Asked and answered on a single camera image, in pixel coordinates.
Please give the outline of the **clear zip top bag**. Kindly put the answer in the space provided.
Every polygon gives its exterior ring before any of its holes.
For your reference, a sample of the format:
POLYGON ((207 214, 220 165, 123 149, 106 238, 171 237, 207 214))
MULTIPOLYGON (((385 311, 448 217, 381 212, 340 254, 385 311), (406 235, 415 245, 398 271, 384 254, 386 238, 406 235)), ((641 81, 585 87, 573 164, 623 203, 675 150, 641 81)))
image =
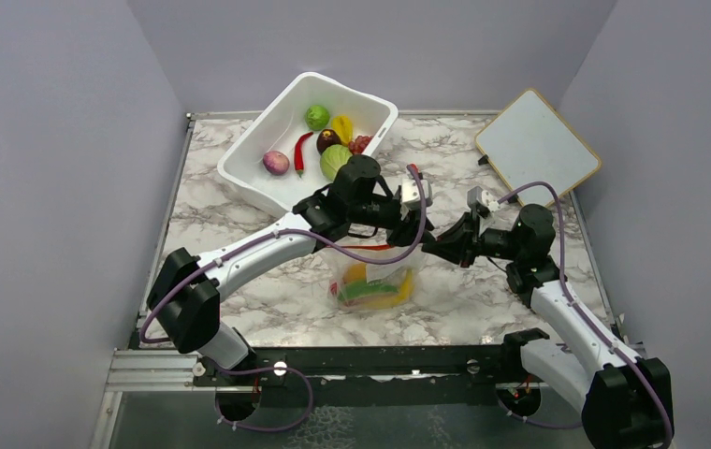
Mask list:
MULTIPOLYGON (((330 270, 327 295, 339 309, 343 311, 377 311, 365 310, 358 307, 356 304, 345 305, 337 300, 338 291, 343 285, 341 281, 341 276, 344 271, 353 264, 365 262, 346 256, 333 249, 323 250, 321 253, 321 257, 326 262, 326 265, 330 270)), ((421 253, 420 250, 416 249, 407 257, 392 264, 385 265, 365 263, 367 265, 367 279, 365 281, 385 282, 398 286, 401 283, 401 279, 403 277, 404 272, 406 270, 411 270, 414 273, 414 284, 416 286, 416 282, 418 281, 419 277, 419 271, 425 265, 425 262, 426 257, 421 253)))

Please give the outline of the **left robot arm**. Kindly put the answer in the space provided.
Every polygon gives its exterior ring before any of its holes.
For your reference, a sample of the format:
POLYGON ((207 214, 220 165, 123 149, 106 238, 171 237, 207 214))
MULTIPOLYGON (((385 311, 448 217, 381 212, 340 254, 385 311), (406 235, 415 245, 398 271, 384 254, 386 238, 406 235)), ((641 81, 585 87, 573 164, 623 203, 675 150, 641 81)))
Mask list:
POLYGON ((404 250, 392 263, 431 241, 429 181, 415 165, 407 170, 410 178, 390 191, 378 162, 354 155, 334 181, 301 199, 274 224, 221 249, 199 255, 184 248, 170 253, 147 295, 149 313, 139 330, 140 341, 159 343, 147 335, 152 322, 158 322, 166 332, 163 340, 179 353, 197 352, 229 383, 245 382, 252 375, 253 350, 236 329, 222 324, 221 303, 264 273, 325 248, 358 259, 339 244, 352 236, 352 225, 385 230, 389 244, 404 250))

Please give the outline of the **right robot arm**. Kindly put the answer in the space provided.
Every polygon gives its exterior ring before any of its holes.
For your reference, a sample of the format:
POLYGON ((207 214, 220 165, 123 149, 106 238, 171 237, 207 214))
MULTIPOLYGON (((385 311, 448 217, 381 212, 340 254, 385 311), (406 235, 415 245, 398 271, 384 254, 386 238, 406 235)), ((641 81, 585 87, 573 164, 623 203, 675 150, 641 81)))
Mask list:
POLYGON ((478 257, 505 260, 511 291, 562 339, 506 338, 498 358, 506 378, 530 374, 548 384, 579 412, 596 448, 668 448, 675 433, 669 370, 639 355, 577 297, 550 254, 560 221, 560 213, 532 204, 511 229, 482 229, 473 210, 423 250, 464 268, 478 257))

